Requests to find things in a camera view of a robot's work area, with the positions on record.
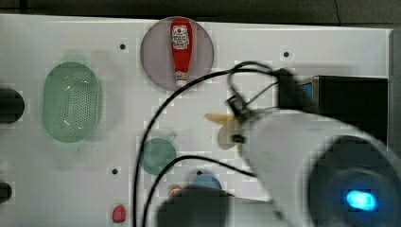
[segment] dark background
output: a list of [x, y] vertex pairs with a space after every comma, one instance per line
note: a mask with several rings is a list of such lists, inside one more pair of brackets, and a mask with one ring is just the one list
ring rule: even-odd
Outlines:
[[[401, 25], [399, 0], [337, 0], [342, 26]], [[0, 13], [337, 26], [334, 0], [0, 0]]]

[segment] black handle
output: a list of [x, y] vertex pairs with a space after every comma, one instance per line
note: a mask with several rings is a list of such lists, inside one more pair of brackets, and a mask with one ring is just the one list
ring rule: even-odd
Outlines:
[[0, 124], [11, 124], [20, 119], [25, 103], [19, 93], [11, 89], [0, 89]]

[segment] green round lid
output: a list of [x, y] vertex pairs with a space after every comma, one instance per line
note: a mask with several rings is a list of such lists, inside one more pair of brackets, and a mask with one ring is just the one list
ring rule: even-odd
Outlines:
[[148, 174], [158, 176], [163, 168], [177, 157], [176, 155], [176, 149], [171, 142], [155, 138], [144, 144], [140, 164]]

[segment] green oval basket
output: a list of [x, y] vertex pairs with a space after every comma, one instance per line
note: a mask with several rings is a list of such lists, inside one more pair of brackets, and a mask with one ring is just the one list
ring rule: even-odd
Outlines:
[[63, 143], [78, 142], [92, 133], [100, 118], [100, 84], [85, 65], [66, 62], [44, 83], [44, 128]]

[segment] black wire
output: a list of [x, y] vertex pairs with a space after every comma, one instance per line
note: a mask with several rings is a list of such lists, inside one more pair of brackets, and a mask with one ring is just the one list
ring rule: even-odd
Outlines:
[[[134, 173], [134, 179], [133, 179], [133, 192], [132, 192], [132, 226], [136, 227], [136, 201], [137, 201], [137, 196], [138, 196], [138, 183], [139, 183], [139, 166], [140, 166], [140, 157], [142, 156], [142, 153], [144, 152], [144, 144], [148, 139], [148, 134], [150, 133], [154, 123], [156, 122], [156, 119], [159, 117], [159, 115], [162, 113], [162, 111], [165, 109], [165, 107], [168, 105], [168, 103], [170, 103], [176, 96], [178, 96], [179, 94], [181, 94], [182, 92], [186, 91], [188, 88], [201, 83], [207, 79], [211, 79], [211, 78], [215, 78], [215, 77], [219, 77], [219, 76], [223, 76], [223, 75], [227, 75], [229, 74], [229, 78], [232, 77], [232, 75], [234, 73], [237, 72], [248, 72], [248, 73], [261, 73], [261, 74], [268, 74], [268, 71], [261, 71], [258, 69], [252, 69], [252, 68], [246, 68], [246, 69], [241, 69], [241, 67], [246, 66], [246, 65], [257, 65], [260, 67], [263, 67], [265, 69], [269, 69], [271, 70], [270, 67], [268, 67], [267, 65], [261, 64], [259, 62], [256, 61], [244, 61], [240, 64], [237, 64], [234, 68], [230, 69], [230, 70], [224, 70], [224, 71], [220, 71], [220, 72], [216, 72], [216, 73], [212, 73], [206, 76], [203, 76], [201, 78], [195, 79], [191, 82], [188, 82], [186, 85], [184, 85], [184, 87], [181, 87], [179, 90], [177, 90], [175, 93], [173, 93], [168, 99], [166, 99], [166, 101], [160, 106], [160, 108], [157, 110], [156, 114], [151, 118], [150, 122], [148, 123], [148, 126], [145, 130], [144, 136], [142, 138], [141, 141], [141, 146], [139, 148], [139, 152], [136, 158], [136, 165], [135, 165], [135, 173]], [[229, 85], [231, 87], [231, 89], [236, 92], [236, 89], [232, 86], [233, 83], [231, 82], [231, 80], [228, 80]]]
[[229, 88], [231, 88], [231, 90], [233, 91], [234, 94], [238, 94], [238, 90], [236, 89], [235, 84], [233, 83], [233, 77], [235, 73], [245, 73], [245, 72], [250, 72], [248, 71], [249, 68], [245, 68], [245, 69], [241, 69], [244, 66], [247, 65], [256, 65], [265, 69], [268, 69], [269, 71], [262, 71], [262, 70], [258, 70], [258, 69], [251, 69], [253, 73], [260, 73], [260, 74], [269, 74], [271, 73], [272, 69], [270, 67], [268, 67], [265, 64], [259, 63], [257, 61], [244, 61], [241, 62], [239, 64], [237, 64], [236, 66], [234, 66], [234, 68], [231, 70], [230, 74], [227, 77], [227, 84], [229, 86]]
[[247, 106], [254, 102], [258, 97], [260, 97], [262, 94], [264, 94], [266, 91], [268, 91], [272, 86], [276, 85], [278, 82], [274, 82], [271, 85], [267, 86], [264, 88], [262, 91], [260, 91], [258, 94], [256, 94], [249, 102], [247, 102]]
[[165, 166], [165, 168], [163, 168], [163, 170], [160, 172], [160, 174], [157, 176], [156, 181], [153, 183], [153, 186], [151, 187], [149, 194], [148, 194], [148, 199], [145, 203], [145, 209], [144, 209], [144, 215], [142, 217], [142, 227], [146, 227], [146, 222], [147, 222], [147, 218], [148, 218], [148, 209], [151, 203], [151, 199], [153, 198], [153, 194], [156, 191], [156, 187], [157, 184], [159, 183], [159, 181], [162, 180], [162, 177], [168, 172], [168, 170], [173, 167], [176, 163], [182, 161], [182, 160], [186, 160], [186, 159], [197, 159], [197, 160], [203, 160], [203, 161], [207, 161], [207, 162], [211, 162], [211, 163], [215, 163], [215, 164], [219, 164], [221, 166], [230, 168], [231, 170], [237, 171], [239, 173], [242, 173], [244, 175], [250, 176], [250, 177], [256, 177], [256, 175], [254, 173], [236, 168], [234, 166], [230, 166], [224, 163], [219, 162], [218, 160], [215, 159], [211, 159], [211, 158], [206, 158], [206, 157], [202, 157], [202, 156], [197, 156], [197, 155], [184, 155], [181, 157], [178, 157], [176, 159], [174, 159], [173, 161], [171, 161], [170, 163], [167, 164], [167, 166]]
[[334, 0], [334, 3], [336, 4], [336, 12], [337, 12], [337, 19], [339, 19], [339, 26], [341, 26], [340, 13], [339, 13], [339, 4], [337, 4], [337, 0]]

